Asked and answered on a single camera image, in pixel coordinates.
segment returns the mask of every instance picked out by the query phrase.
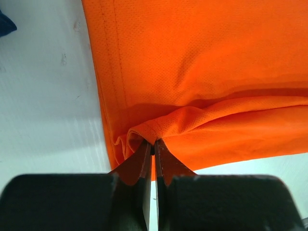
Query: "garment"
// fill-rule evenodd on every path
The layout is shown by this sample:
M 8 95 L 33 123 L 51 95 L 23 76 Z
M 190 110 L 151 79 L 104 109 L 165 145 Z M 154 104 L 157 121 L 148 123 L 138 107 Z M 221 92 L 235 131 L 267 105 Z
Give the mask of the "garment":
M 163 138 L 189 168 L 308 151 L 305 0 L 83 0 L 112 168 Z
M 16 25 L 0 10 L 0 37 L 8 35 L 15 30 L 17 30 Z

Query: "orange cloth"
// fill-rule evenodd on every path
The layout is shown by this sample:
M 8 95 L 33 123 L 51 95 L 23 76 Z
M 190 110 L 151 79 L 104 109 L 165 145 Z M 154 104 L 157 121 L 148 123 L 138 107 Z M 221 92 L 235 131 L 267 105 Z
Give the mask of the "orange cloth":
M 112 168 L 163 138 L 191 169 L 308 151 L 306 0 L 83 0 Z

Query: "white surface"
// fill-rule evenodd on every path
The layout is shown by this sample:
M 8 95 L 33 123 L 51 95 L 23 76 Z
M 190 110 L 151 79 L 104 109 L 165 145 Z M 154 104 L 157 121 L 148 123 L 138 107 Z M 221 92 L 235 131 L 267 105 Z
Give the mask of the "white surface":
M 18 27 L 0 38 L 0 192 L 23 173 L 109 171 L 80 0 L 1 0 L 0 8 Z M 278 176 L 308 217 L 307 163 L 308 155 L 299 154 L 197 172 Z

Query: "orange fabric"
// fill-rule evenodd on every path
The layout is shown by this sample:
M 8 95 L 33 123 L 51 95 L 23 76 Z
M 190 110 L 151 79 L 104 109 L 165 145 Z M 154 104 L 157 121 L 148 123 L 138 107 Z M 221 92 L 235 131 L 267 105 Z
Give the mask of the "orange fabric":
M 83 0 L 112 168 L 163 138 L 191 169 L 308 151 L 306 0 Z

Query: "dark blue object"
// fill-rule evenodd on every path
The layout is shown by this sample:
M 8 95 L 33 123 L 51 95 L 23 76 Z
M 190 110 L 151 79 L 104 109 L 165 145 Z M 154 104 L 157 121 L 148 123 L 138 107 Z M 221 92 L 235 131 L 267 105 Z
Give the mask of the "dark blue object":
M 0 37 L 10 34 L 17 30 L 16 25 L 7 16 L 2 14 L 0 10 Z

